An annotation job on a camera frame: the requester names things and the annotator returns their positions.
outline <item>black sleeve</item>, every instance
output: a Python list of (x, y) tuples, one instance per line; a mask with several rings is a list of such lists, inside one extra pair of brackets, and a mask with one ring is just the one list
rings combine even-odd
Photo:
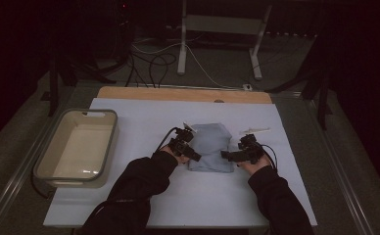
[(271, 166), (254, 173), (248, 181), (258, 198), (258, 208), (277, 235), (313, 234), (309, 217), (287, 180)]
[(175, 157), (163, 151), (129, 163), (107, 202), (95, 209), (77, 234), (142, 234), (150, 216), (150, 198), (166, 190), (176, 166)]

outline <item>electrical outlet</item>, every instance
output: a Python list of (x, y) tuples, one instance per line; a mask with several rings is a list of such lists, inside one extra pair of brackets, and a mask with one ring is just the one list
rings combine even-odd
[(251, 84), (243, 84), (242, 87), (246, 91), (252, 91), (252, 85)]

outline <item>small white object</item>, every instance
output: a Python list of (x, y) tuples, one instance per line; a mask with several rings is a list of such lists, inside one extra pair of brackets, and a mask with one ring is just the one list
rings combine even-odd
[(246, 91), (252, 91), (252, 85), (251, 84), (243, 84), (242, 87)]
[(240, 131), (239, 134), (243, 135), (247, 135), (247, 134), (254, 134), (254, 133), (258, 133), (258, 132), (265, 132), (265, 131), (270, 131), (270, 128), (257, 128), (257, 129), (254, 129), (254, 128), (249, 128), (247, 130), (244, 130), (244, 131)]
[(184, 128), (187, 127), (187, 128), (189, 128), (189, 129), (191, 129), (192, 132), (197, 133), (197, 130), (193, 129), (193, 128), (191, 127), (191, 125), (187, 124), (185, 121), (183, 122), (183, 125), (184, 125)]

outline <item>hand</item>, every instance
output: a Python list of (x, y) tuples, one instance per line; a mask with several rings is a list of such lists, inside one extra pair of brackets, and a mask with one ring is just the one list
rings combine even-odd
[(160, 150), (161, 150), (161, 151), (168, 152), (169, 154), (171, 154), (173, 157), (175, 157), (175, 159), (177, 160), (177, 162), (178, 162), (179, 164), (185, 164), (185, 163), (187, 163), (187, 162), (190, 160), (189, 158), (185, 157), (184, 155), (181, 155), (181, 156), (179, 156), (179, 157), (176, 156), (176, 155), (172, 152), (171, 148), (170, 148), (168, 145), (165, 145), (165, 146), (162, 147)]
[(237, 163), (238, 166), (244, 168), (250, 175), (260, 170), (262, 167), (270, 165), (270, 160), (266, 155), (262, 155), (255, 164), (250, 162)]

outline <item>white table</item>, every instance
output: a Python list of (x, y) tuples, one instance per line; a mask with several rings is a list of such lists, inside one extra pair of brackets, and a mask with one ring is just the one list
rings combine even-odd
[[(135, 90), (129, 88), (127, 91), (146, 93), (150, 90), (132, 89)], [(236, 92), (236, 96), (258, 95), (253, 93)], [(288, 180), (291, 189), (308, 213), (311, 225), (316, 225), (308, 194), (279, 113), (273, 104), (145, 99), (148, 98), (145, 97), (144, 100), (96, 98), (93, 100), (91, 109), (112, 109), (119, 116), (119, 136), (112, 152), (112, 159), (109, 161), (109, 179), (105, 186), (98, 189), (59, 188), (46, 215), (44, 225), (81, 226), (93, 209), (106, 200), (113, 184), (126, 165), (134, 159), (151, 156), (166, 133), (173, 127), (181, 128), (184, 121), (190, 124), (221, 122), (232, 134), (231, 144), (234, 145), (242, 137), (239, 131), (270, 127), (270, 131), (256, 134), (257, 139), (260, 143), (273, 148), (278, 158), (280, 175)], [(189, 171), (186, 165), (180, 165), (171, 175), (168, 189), (163, 194), (152, 198), (152, 212), (148, 227), (267, 226), (267, 220), (257, 208), (255, 194), (247, 183), (248, 178), (248, 173), (238, 167), (235, 167), (232, 173), (216, 173)]]

